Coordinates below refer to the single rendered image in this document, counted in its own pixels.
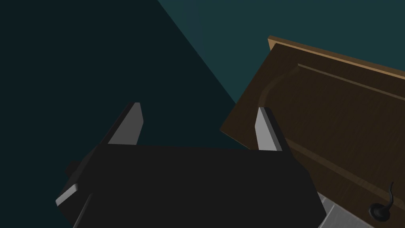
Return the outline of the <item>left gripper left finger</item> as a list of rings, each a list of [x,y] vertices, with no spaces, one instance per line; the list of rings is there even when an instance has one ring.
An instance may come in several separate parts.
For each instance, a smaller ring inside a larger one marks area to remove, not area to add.
[[[143,126],[140,103],[130,102],[114,125],[101,141],[101,144],[136,145]]]

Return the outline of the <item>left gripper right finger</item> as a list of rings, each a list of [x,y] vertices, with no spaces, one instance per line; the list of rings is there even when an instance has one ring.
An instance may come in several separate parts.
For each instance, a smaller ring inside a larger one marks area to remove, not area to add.
[[[290,151],[285,136],[270,108],[258,108],[255,133],[259,150]]]

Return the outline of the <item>brown wooden door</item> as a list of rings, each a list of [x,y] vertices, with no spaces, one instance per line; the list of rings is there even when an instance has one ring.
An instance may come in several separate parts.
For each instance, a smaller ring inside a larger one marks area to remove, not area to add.
[[[260,106],[275,115],[295,158],[324,196],[330,228],[405,228],[405,71],[275,36],[221,131],[258,149]],[[374,220],[374,203],[390,219]]]

